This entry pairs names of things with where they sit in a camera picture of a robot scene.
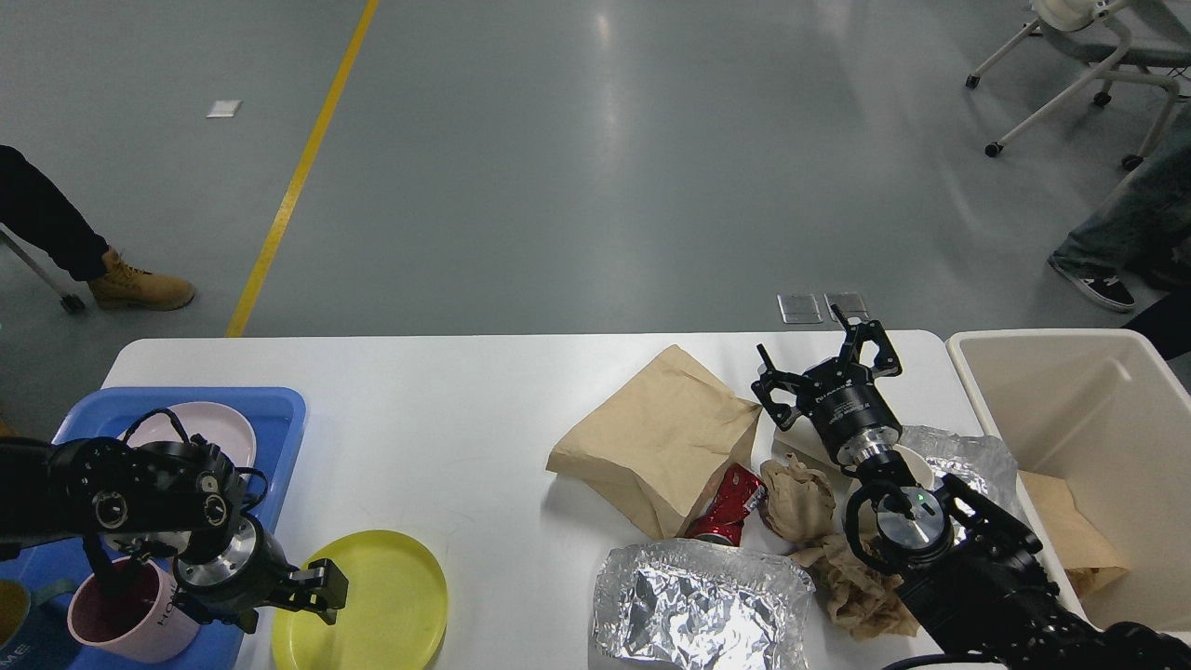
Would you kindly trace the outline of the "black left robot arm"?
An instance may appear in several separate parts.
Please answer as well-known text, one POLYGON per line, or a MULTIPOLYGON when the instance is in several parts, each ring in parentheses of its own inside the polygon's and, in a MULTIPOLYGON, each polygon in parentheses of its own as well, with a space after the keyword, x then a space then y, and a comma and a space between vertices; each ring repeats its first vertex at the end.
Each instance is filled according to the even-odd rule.
POLYGON ((132 580, 105 551, 111 540, 137 563, 170 559, 174 601, 197 624, 218 621, 251 635, 262 607, 308 610, 335 624, 348 577, 330 559, 289 564, 254 516, 264 495, 250 493, 249 482, 263 471, 235 465, 220 446, 187 433, 173 411, 160 415, 176 440, 132 447, 132 428, 60 445, 4 437, 4 561, 77 538, 101 591, 116 596, 132 580))

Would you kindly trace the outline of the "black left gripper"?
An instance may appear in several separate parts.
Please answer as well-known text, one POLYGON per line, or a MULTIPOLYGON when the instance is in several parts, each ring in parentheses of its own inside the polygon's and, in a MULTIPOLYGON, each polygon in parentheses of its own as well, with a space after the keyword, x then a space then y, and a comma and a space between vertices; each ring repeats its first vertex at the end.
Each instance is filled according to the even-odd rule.
POLYGON ((281 544, 256 516, 241 516, 220 553, 205 563, 176 561, 173 603, 197 624, 225 624, 252 635, 258 608, 306 610, 335 626, 347 606, 349 580, 335 561, 289 565, 281 544))

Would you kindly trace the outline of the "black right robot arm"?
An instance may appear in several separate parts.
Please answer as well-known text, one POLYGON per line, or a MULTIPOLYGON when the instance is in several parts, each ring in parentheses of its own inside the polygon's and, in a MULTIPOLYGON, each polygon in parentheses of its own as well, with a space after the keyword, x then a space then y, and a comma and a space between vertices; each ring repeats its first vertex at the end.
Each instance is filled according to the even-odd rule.
POLYGON ((983 493, 950 474, 930 483, 896 446, 904 428, 877 390, 902 374, 879 321, 850 323, 838 355, 788 372, 766 347, 752 390, 777 427, 807 417, 830 462, 859 484, 844 511, 844 538, 858 559, 902 578, 898 597, 939 653, 898 662, 997 663, 1008 669, 1186 669, 1187 644, 1145 624, 1106 630, 1059 601, 1039 564, 1042 541, 983 493))

